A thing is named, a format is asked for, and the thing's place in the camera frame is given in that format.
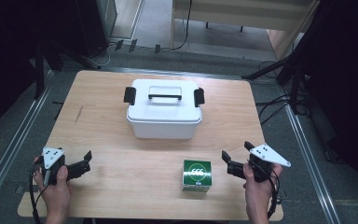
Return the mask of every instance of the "small green carton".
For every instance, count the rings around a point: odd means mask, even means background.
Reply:
[[[212,186],[210,161],[188,161],[183,164],[183,191],[206,192]]]

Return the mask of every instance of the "background desk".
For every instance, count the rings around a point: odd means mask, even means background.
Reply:
[[[203,120],[193,139],[133,136],[123,95],[136,78],[194,80],[205,90]],[[67,164],[92,151],[91,171],[71,181],[71,217],[242,220],[248,219],[244,180],[227,174],[221,151],[246,161],[244,140],[264,143],[246,81],[83,71],[77,74],[47,146],[62,147]],[[185,159],[212,162],[213,185],[207,193],[181,191]],[[38,210],[46,215],[43,202]],[[32,215],[28,194],[18,212]],[[282,216],[278,206],[271,220]]]
[[[189,0],[172,2],[172,49],[175,19],[187,20],[189,3]],[[190,20],[267,29],[275,55],[280,59],[298,34],[307,30],[318,5],[317,0],[193,0]]]

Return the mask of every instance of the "box lid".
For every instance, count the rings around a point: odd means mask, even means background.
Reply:
[[[132,82],[133,99],[127,117],[144,122],[200,122],[203,90],[194,81],[136,79]]]

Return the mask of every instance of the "table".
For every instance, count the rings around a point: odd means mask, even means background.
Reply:
[[[172,49],[175,19],[187,20],[189,2],[172,0]],[[307,31],[317,6],[318,0],[193,0],[190,20],[267,29],[280,60],[298,34]]]
[[[190,140],[137,139],[127,121],[124,90],[137,78],[194,80],[205,90],[202,122]],[[66,163],[92,151],[91,171],[71,180],[70,217],[153,219],[248,219],[244,180],[227,174],[225,150],[246,161],[247,140],[258,146],[264,137],[251,86],[243,80],[81,71],[76,75],[48,147],[62,147]],[[184,160],[210,161],[213,185],[208,192],[181,191]],[[43,202],[40,216],[46,215]],[[30,217],[29,193],[19,205]],[[271,220],[282,219],[278,206]]]

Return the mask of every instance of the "black latch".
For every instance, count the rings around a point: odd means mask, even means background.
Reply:
[[[195,107],[199,107],[200,105],[205,104],[204,91],[202,88],[198,88],[194,90],[194,104]]]
[[[124,93],[124,103],[135,105],[135,96],[136,89],[133,87],[126,87],[126,92]]]

